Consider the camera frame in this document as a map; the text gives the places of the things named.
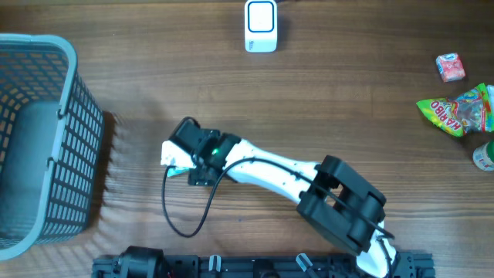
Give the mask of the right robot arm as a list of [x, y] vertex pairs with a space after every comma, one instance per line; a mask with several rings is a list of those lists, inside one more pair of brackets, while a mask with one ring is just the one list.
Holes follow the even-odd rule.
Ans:
[[275, 192], [294, 202], [324, 239], [355, 256], [360, 271], [394, 275], [398, 253], [384, 227], [387, 199], [339, 158], [327, 155], [320, 163], [285, 158], [186, 117], [162, 143], [161, 164], [168, 175], [186, 171], [190, 185], [209, 185], [212, 194], [225, 177]]

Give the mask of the green lid jar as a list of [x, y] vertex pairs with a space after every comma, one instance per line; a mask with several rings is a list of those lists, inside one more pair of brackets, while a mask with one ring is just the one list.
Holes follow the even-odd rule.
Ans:
[[483, 171], [493, 171], [493, 141], [476, 148], [472, 155], [475, 166]]

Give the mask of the white cardboard box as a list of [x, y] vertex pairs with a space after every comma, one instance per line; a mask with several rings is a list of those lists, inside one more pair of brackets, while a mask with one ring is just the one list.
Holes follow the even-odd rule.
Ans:
[[491, 109], [493, 110], [494, 109], [494, 86], [488, 85], [486, 88], [487, 88], [487, 91], [489, 94], [490, 106], [491, 106]]

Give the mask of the small red tissue pack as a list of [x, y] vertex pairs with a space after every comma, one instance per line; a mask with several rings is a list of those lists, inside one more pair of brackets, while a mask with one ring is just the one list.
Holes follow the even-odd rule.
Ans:
[[439, 74], [445, 83], [462, 80], [466, 76], [458, 53], [440, 55], [436, 58], [435, 62]]

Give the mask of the Haribo gummy candy bag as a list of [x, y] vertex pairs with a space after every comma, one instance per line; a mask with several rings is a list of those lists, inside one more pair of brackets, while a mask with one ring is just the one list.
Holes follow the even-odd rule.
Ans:
[[454, 137], [471, 132], [493, 132], [493, 110], [488, 85], [480, 83], [456, 98], [420, 100], [416, 103], [422, 114], [436, 127]]

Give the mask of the teal wet wipes pack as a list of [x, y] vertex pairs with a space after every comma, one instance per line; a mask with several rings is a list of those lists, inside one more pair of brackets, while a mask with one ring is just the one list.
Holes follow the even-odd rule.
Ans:
[[177, 175], [182, 175], [189, 171], [189, 168], [176, 167], [176, 166], [167, 166], [167, 177], [173, 177]]

